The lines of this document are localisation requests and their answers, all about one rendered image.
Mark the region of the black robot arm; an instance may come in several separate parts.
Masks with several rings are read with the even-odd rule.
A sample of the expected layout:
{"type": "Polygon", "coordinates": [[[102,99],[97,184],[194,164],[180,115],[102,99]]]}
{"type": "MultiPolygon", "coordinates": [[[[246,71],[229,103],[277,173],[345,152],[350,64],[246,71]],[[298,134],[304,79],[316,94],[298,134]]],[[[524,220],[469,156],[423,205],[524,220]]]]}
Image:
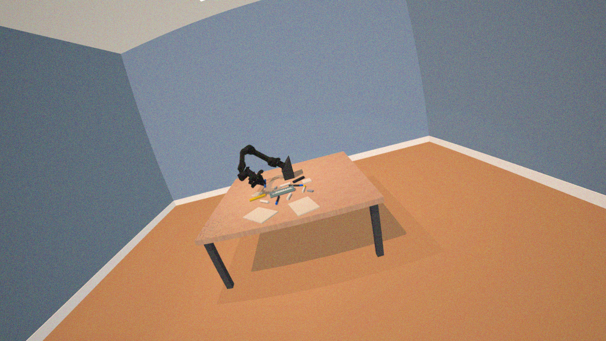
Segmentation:
{"type": "MultiPolygon", "coordinates": [[[[237,175],[240,181],[244,181],[252,172],[252,170],[249,169],[250,167],[245,168],[244,155],[247,154],[254,154],[256,157],[262,158],[264,161],[267,161],[269,166],[274,168],[278,166],[279,168],[283,169],[285,166],[285,163],[281,161],[281,158],[268,157],[266,154],[256,151],[255,147],[253,147],[252,145],[247,145],[244,149],[241,149],[240,151],[240,164],[238,165],[238,171],[240,171],[240,173],[238,173],[237,175]]],[[[248,179],[248,184],[252,185],[254,178],[255,176],[250,176],[250,178],[248,179]]]]}

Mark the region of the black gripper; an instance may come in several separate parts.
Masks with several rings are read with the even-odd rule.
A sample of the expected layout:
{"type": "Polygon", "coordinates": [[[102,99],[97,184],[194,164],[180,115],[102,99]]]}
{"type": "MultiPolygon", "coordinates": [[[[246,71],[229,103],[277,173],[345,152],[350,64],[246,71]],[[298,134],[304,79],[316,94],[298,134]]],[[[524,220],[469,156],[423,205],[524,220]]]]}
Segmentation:
{"type": "Polygon", "coordinates": [[[262,185],[264,186],[264,184],[266,184],[266,182],[263,179],[263,175],[260,175],[261,173],[263,173],[264,171],[262,169],[260,169],[260,171],[256,174],[255,172],[251,172],[250,176],[255,176],[255,178],[253,179],[253,182],[251,187],[254,188],[256,186],[256,184],[262,185]]]}

